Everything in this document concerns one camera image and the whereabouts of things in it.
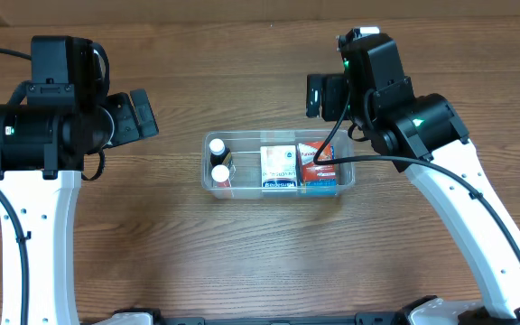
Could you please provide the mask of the dark bottle with white cap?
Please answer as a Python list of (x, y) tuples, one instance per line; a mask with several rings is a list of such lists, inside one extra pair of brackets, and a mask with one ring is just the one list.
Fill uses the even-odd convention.
[(233, 168), (233, 159), (230, 149), (225, 145), (224, 141), (214, 138), (209, 142), (210, 164), (212, 167), (224, 165), (228, 169)]

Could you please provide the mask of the white and blue plaster box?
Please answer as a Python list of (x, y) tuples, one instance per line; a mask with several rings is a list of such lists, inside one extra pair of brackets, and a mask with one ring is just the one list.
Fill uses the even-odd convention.
[(294, 145), (261, 146), (260, 155), (263, 188), (298, 186), (297, 155)]

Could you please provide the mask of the orange tube with white cap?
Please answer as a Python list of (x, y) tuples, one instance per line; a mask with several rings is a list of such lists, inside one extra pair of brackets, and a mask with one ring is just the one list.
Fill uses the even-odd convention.
[(222, 198), (230, 199), (233, 197), (230, 170), (226, 165), (220, 164), (215, 166), (211, 170), (211, 177)]

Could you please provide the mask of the blue lozenge box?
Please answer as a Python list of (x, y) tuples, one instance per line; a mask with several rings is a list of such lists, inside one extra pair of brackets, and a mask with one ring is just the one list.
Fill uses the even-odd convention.
[(318, 165), (313, 162), (322, 141), (297, 145), (300, 183), (306, 195), (333, 195), (337, 185), (334, 165)]

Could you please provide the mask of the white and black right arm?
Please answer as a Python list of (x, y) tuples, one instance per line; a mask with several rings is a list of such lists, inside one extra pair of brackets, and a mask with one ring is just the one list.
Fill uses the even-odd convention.
[(342, 74), (307, 77), (306, 114), (361, 130), (374, 154), (346, 163), (391, 162), (431, 203), (466, 259), (481, 292), (475, 310), (430, 315), (423, 302), (411, 324), (520, 324), (520, 230), (489, 183), (469, 131), (443, 96), (417, 97), (405, 76), (380, 87)]

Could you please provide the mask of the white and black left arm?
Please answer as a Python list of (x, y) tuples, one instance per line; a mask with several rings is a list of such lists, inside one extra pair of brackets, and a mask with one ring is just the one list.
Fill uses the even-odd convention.
[(3, 324), (77, 324), (73, 228), (84, 158), (159, 132), (147, 93), (78, 102), (23, 85), (0, 105)]

